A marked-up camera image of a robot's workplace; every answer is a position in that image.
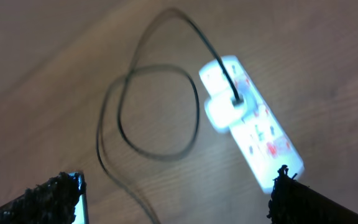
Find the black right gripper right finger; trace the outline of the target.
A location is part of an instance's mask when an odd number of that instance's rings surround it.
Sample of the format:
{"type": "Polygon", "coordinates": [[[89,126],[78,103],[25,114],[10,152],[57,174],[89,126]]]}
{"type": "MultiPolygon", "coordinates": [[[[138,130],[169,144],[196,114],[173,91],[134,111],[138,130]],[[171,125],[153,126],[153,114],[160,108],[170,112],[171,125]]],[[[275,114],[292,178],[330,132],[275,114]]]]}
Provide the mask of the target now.
{"type": "Polygon", "coordinates": [[[267,218],[274,224],[358,224],[358,214],[317,193],[278,170],[268,202],[267,218]]]}

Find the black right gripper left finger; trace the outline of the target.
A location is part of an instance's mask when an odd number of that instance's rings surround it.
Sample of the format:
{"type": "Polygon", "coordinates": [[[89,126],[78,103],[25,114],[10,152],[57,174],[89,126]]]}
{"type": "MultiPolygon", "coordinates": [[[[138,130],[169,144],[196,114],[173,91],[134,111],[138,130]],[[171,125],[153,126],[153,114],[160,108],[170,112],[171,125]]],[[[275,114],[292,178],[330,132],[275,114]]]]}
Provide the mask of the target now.
{"type": "Polygon", "coordinates": [[[0,207],[0,224],[88,224],[84,174],[61,172],[0,207]]]}

